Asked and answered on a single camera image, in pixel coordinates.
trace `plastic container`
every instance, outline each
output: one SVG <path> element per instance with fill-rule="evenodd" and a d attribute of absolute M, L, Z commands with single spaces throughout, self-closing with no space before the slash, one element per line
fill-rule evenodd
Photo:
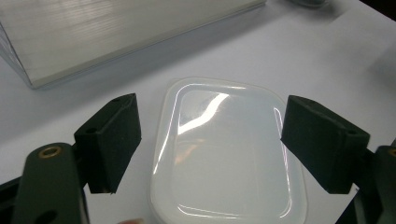
<path fill-rule="evenodd" d="M 150 185 L 160 223 L 304 223 L 301 164 L 279 140 L 284 111 L 266 89 L 208 78 L 175 83 Z"/>

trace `white surface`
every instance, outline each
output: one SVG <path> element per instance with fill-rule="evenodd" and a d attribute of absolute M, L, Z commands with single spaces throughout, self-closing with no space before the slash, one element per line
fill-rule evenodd
<path fill-rule="evenodd" d="M 301 163 L 280 141 L 284 113 L 266 89 L 211 78 L 175 83 L 150 185 L 161 223 L 304 223 Z"/>
<path fill-rule="evenodd" d="M 2 0 L 0 22 L 39 87 L 263 2 Z"/>
<path fill-rule="evenodd" d="M 29 152 L 74 143 L 74 131 L 107 101 L 136 92 L 143 140 L 117 194 L 90 195 L 92 223 L 143 217 L 163 96 L 173 78 L 215 77 L 268 88 L 286 101 L 316 100 L 372 135 L 369 148 L 396 132 L 396 23 L 356 0 L 322 10 L 270 0 L 265 7 L 99 66 L 42 90 L 29 90 L 0 61 L 0 182 L 21 174 Z M 307 224 L 333 224 L 351 196 L 328 195 L 304 171 Z"/>

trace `table surface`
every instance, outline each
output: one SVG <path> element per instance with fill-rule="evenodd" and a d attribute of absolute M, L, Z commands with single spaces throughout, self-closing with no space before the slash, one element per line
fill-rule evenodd
<path fill-rule="evenodd" d="M 142 217 L 149 208 L 156 130 L 169 84 L 213 77 L 311 98 L 371 134 L 369 148 L 396 137 L 396 23 L 357 0 L 321 9 L 268 0 L 87 72 L 30 90 L 0 59 L 0 183 L 21 175 L 26 156 L 74 131 L 109 100 L 136 92 L 143 140 L 117 194 L 87 194 L 92 223 Z M 329 195 L 304 170 L 306 223 L 334 223 L 353 197 Z"/>

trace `plastic container lid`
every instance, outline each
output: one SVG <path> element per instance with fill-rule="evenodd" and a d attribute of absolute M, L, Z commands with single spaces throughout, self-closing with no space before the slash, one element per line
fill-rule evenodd
<path fill-rule="evenodd" d="M 161 223 L 304 223 L 300 162 L 280 139 L 285 104 L 245 84 L 186 78 L 168 91 L 150 200 Z"/>

